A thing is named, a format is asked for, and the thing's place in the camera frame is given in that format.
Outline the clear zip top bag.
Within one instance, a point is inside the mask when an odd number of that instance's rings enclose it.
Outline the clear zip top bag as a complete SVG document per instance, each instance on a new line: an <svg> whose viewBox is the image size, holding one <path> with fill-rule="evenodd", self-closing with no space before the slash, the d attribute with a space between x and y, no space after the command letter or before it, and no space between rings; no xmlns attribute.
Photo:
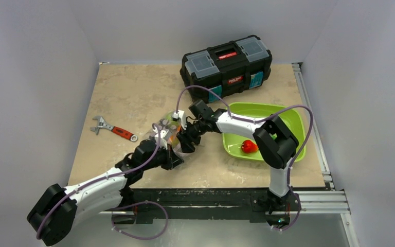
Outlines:
<svg viewBox="0 0 395 247"><path fill-rule="evenodd" d="M179 133L182 127L185 126L187 114L179 110L179 120L175 121L172 119L172 116L175 115L173 111L167 112L164 114L161 119L156 122L160 131L161 131L161 147L168 148L170 147L172 151L181 158L187 158L191 155L191 153L185 153L181 147L179 139L176 135Z"/></svg>

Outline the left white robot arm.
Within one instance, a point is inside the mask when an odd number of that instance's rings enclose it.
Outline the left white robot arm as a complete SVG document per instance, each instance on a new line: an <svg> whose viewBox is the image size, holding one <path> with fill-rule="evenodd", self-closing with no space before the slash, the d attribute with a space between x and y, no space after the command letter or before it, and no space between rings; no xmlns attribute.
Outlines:
<svg viewBox="0 0 395 247"><path fill-rule="evenodd" d="M29 212L27 221L38 240L46 246L55 245L74 226L101 211L129 209L134 202L129 187L142 178L144 171L156 167L171 170L183 162L183 155L171 145L157 146L153 140L143 140L101 175L73 186L49 186Z"/></svg>

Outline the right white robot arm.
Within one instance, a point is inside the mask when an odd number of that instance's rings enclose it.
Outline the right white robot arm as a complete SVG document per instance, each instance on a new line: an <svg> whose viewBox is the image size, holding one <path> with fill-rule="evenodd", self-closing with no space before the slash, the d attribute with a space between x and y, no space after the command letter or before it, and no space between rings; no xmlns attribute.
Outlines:
<svg viewBox="0 0 395 247"><path fill-rule="evenodd" d="M277 115L251 118L231 113L228 109L213 110L198 100L189 107L195 117L188 122L184 111L175 110L172 120L181 124L176 137L183 153L193 153L207 132L235 134L253 140L263 160L270 166L269 205L281 209L289 198L289 164L295 159L298 139Z"/></svg>

